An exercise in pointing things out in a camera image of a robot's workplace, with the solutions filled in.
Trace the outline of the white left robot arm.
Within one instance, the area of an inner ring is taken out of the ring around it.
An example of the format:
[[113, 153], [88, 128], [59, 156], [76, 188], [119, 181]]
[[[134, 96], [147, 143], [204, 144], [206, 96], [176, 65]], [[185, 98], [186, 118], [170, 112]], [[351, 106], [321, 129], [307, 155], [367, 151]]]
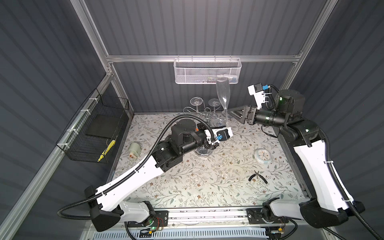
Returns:
[[183, 161], [183, 156], [200, 147], [214, 150], [233, 136], [231, 128], [211, 128], [203, 119], [181, 114], [161, 131], [149, 153], [115, 180], [85, 191], [87, 199], [66, 205], [57, 215], [69, 220], [90, 220], [98, 232], [122, 222], [150, 225], [156, 212], [148, 201], [127, 203], [125, 199], [139, 187]]

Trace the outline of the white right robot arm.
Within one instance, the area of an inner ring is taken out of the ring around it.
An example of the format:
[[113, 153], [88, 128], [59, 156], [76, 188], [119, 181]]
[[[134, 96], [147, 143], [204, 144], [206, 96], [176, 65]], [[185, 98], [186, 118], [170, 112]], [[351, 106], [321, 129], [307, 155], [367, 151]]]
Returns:
[[330, 141], [313, 121], [303, 118], [305, 97], [295, 90], [281, 90], [273, 110], [263, 109], [266, 93], [249, 87], [256, 106], [233, 108], [228, 113], [240, 123], [277, 127], [305, 167], [315, 195], [306, 202], [273, 198], [263, 203], [261, 215], [266, 223], [278, 218], [304, 220], [320, 229], [339, 226], [355, 216], [378, 240], [381, 236], [363, 219], [363, 203], [355, 201], [342, 183], [331, 160]]

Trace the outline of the clear flute back right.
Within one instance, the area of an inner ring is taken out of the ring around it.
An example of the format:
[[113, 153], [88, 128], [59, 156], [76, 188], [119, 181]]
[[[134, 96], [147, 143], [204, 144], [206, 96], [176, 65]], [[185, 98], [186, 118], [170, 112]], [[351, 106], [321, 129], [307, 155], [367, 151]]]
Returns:
[[211, 118], [216, 119], [218, 115], [216, 114], [216, 109], [221, 106], [221, 103], [218, 99], [210, 99], [209, 106], [213, 107], [213, 111], [211, 112]]

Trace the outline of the clear flute back left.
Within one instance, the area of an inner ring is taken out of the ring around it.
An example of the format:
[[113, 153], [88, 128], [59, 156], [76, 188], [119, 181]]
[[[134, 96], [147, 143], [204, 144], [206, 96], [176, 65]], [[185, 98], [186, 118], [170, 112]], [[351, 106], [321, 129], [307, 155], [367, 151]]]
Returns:
[[203, 99], [201, 97], [193, 97], [190, 99], [190, 104], [195, 107], [194, 111], [199, 114], [199, 107], [203, 104]]

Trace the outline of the items in white basket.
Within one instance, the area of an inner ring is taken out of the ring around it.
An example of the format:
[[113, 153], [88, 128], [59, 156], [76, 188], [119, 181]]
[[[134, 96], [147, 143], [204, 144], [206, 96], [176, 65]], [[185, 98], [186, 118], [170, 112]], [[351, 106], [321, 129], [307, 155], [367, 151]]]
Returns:
[[238, 77], [237, 76], [216, 76], [216, 77], [206, 77], [206, 78], [200, 78], [197, 80], [198, 84], [215, 84], [217, 80], [219, 79], [228, 79], [230, 84], [237, 84], [238, 83]]

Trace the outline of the white round tape roll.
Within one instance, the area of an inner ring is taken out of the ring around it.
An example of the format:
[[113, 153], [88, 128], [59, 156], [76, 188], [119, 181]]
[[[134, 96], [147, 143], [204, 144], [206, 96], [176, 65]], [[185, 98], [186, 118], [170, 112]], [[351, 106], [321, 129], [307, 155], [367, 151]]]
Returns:
[[254, 152], [256, 160], [264, 165], [269, 164], [272, 161], [271, 152], [267, 149], [256, 149]]

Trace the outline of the black pliers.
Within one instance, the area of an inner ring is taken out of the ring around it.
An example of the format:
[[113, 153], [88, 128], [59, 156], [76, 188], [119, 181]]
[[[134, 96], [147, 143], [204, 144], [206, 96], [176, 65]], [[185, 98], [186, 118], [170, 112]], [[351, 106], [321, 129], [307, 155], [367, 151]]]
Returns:
[[260, 172], [254, 171], [254, 173], [248, 178], [248, 181], [251, 182], [254, 178], [260, 178], [265, 184], [268, 184], [268, 181], [260, 174]]

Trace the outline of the yellow black striped item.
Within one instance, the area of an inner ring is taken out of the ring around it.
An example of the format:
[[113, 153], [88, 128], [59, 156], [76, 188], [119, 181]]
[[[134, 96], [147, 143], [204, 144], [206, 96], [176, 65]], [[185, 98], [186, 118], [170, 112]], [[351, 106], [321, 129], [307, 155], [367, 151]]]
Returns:
[[105, 150], [101, 153], [99, 159], [97, 160], [98, 163], [107, 156], [108, 152], [115, 146], [115, 144], [116, 144], [116, 140], [112, 140], [109, 143], [109, 145], [105, 148]]

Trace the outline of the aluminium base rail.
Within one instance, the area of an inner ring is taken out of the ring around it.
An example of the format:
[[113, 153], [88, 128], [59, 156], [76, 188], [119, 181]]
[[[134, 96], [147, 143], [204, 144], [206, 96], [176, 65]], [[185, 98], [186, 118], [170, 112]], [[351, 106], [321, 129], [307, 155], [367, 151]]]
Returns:
[[220, 223], [246, 221], [250, 224], [273, 223], [263, 214], [263, 206], [171, 208], [154, 209], [147, 201], [130, 203], [123, 201], [111, 211], [91, 208], [91, 221], [96, 231], [103, 232], [118, 224], [129, 223], [130, 227], [166, 227], [175, 223]]

